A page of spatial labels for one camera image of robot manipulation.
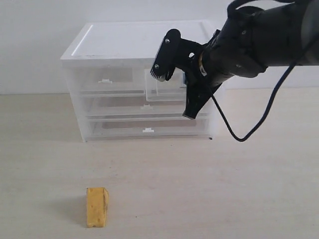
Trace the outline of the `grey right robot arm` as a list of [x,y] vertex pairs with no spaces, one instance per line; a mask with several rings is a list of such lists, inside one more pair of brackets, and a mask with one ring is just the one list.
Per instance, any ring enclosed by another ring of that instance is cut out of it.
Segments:
[[319,63],[319,3],[294,0],[263,10],[231,9],[220,31],[205,44],[181,40],[188,57],[183,115],[196,118],[211,94],[233,76],[254,78],[269,67]]

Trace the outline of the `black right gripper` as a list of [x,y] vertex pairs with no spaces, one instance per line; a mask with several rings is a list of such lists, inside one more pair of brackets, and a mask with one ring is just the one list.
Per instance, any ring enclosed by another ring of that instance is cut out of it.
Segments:
[[207,44],[182,38],[175,29],[177,50],[175,50],[174,67],[185,74],[186,101],[182,113],[187,119],[196,119],[198,113],[223,84],[223,74],[217,70],[209,72],[202,63]]

